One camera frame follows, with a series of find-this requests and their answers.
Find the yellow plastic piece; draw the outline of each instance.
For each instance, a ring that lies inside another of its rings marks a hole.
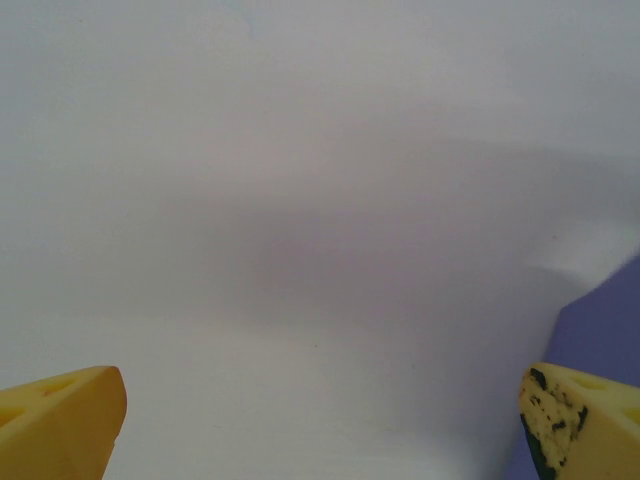
[[[520,412],[541,480],[640,479],[640,389],[538,363]]]
[[[0,479],[101,479],[126,410],[116,367],[0,391]]]

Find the white surface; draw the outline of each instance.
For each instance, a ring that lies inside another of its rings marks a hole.
[[[638,8],[2,3],[0,385],[120,366],[108,479],[496,478],[633,248]]]

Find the black marking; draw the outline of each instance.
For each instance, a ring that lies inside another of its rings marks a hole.
[[[587,420],[587,415],[589,415],[589,409],[587,407],[583,407],[583,409],[578,412],[578,416],[580,417],[580,423],[578,423],[578,431],[582,430],[582,427],[584,427],[584,422]]]
[[[567,407],[572,408],[573,407],[573,403],[571,403],[569,401],[569,399],[567,398],[567,394],[566,392],[562,392],[562,403],[564,403]]]
[[[533,379],[538,383],[538,385],[540,385],[541,389],[543,390],[547,389],[547,378],[544,376],[544,373],[542,373],[540,370],[537,370],[535,368],[532,368],[531,370],[529,370],[529,373],[531,374]]]
[[[555,480],[558,472],[556,472],[555,468],[547,465],[547,457],[545,457],[542,452],[540,440],[529,430],[529,425],[527,425],[524,415],[520,415],[520,420],[522,420],[522,425],[524,426],[524,433],[527,436],[527,443],[529,444],[529,452],[531,452],[531,458],[536,467],[536,472],[538,472],[538,477],[540,477],[540,480]]]
[[[565,422],[564,420],[560,420],[559,422],[551,425],[551,430],[555,432],[557,430],[562,430],[566,426],[567,426],[567,422]]]

